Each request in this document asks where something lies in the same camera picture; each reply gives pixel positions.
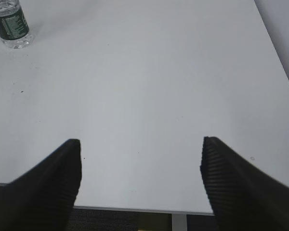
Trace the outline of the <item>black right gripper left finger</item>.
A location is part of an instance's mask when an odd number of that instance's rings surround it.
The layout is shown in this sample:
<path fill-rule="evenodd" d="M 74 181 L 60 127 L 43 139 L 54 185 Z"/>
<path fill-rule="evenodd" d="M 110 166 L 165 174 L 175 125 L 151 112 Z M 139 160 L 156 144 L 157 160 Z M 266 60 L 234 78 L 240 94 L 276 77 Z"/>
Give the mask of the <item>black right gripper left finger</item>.
<path fill-rule="evenodd" d="M 81 179 L 80 140 L 69 139 L 24 175 L 0 183 L 0 231 L 64 231 Z"/>

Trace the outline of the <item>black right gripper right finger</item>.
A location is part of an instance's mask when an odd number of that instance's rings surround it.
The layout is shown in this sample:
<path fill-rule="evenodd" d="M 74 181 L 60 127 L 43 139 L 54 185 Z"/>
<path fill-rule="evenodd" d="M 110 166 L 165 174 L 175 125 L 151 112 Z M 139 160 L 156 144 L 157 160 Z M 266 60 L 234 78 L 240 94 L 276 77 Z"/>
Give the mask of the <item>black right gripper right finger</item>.
<path fill-rule="evenodd" d="M 289 231 L 289 187 L 216 137 L 204 137 L 200 172 L 221 231 Z"/>

